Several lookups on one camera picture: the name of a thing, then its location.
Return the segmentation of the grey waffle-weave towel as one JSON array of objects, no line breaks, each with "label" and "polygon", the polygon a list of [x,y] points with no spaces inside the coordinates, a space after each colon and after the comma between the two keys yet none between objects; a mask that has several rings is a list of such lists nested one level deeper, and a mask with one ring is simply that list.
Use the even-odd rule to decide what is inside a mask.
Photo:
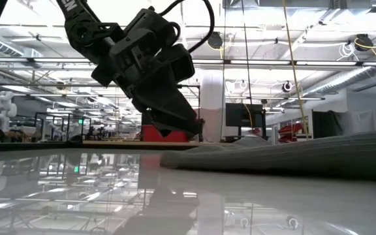
[{"label": "grey waffle-weave towel", "polygon": [[166,151],[160,165],[184,170],[376,181],[376,131],[279,145],[244,138],[230,147]]}]

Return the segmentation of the red machine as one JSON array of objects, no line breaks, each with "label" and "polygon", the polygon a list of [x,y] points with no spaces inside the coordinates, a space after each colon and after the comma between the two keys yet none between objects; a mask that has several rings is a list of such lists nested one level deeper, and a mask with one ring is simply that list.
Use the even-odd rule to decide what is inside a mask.
[{"label": "red machine", "polygon": [[301,123],[286,125],[278,130],[278,134],[279,143],[291,143],[306,139],[304,127]]}]

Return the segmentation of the white pillar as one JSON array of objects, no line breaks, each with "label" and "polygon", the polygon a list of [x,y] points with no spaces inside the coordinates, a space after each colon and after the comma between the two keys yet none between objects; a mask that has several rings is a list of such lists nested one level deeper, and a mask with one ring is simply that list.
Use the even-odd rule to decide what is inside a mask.
[{"label": "white pillar", "polygon": [[225,98],[221,70],[203,70],[200,83],[200,115],[204,119],[203,135],[207,142],[219,142]]}]

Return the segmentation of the white robot figure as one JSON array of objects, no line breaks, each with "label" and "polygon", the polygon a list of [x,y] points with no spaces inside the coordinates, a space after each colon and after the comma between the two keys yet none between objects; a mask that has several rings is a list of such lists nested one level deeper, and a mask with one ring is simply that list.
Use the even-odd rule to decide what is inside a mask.
[{"label": "white robot figure", "polygon": [[12,102],[14,93],[11,91],[0,92],[0,129],[9,131],[10,119],[17,115],[17,106]]}]

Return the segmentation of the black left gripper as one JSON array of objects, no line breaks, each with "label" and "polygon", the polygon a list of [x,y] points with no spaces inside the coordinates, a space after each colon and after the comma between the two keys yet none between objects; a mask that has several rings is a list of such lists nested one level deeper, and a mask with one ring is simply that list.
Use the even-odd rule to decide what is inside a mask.
[{"label": "black left gripper", "polygon": [[179,44],[180,33],[176,22],[152,8],[142,9],[125,29],[116,23],[91,24],[92,78],[104,86],[116,83],[163,137],[172,131],[190,137],[200,132],[196,112],[161,57],[164,49]]}]

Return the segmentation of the red plastic bin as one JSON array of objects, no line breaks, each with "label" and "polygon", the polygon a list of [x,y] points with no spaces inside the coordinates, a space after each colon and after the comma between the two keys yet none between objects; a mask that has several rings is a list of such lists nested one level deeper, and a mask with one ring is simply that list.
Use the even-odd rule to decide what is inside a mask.
[{"label": "red plastic bin", "polygon": [[162,136],[153,125],[143,125],[141,128],[141,138],[144,142],[188,142],[185,133],[172,131],[167,136]]}]

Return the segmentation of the black frame enclosure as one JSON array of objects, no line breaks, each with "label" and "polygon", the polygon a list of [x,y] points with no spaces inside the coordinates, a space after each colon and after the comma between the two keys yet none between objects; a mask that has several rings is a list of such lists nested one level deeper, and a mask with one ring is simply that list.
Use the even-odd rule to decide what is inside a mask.
[{"label": "black frame enclosure", "polygon": [[73,113],[37,112],[34,116],[38,142],[85,140],[92,119]]}]

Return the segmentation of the black curtain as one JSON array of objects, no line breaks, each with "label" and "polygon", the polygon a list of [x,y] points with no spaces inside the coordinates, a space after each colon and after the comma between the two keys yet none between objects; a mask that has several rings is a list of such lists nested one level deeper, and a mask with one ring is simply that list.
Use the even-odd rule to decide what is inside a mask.
[{"label": "black curtain", "polygon": [[326,138],[339,136],[342,134],[338,115],[334,111],[312,112],[313,118],[313,137]]}]

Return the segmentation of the black screen on stand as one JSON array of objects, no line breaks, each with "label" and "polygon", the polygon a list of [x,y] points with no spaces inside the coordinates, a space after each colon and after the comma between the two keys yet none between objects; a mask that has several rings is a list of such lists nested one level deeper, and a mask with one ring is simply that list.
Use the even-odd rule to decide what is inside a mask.
[{"label": "black screen on stand", "polygon": [[225,108],[225,124],[228,127],[236,127],[238,136],[242,135],[242,127],[250,127],[254,134],[257,133],[255,129],[260,128],[258,133],[263,139],[268,139],[266,135],[266,111],[263,105],[226,103]]}]

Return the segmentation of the grey curtain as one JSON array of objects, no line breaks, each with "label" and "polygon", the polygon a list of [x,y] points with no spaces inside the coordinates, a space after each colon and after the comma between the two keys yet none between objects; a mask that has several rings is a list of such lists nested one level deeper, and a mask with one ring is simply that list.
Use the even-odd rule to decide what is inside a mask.
[{"label": "grey curtain", "polygon": [[340,113],[338,120],[344,135],[375,130],[373,111]]}]

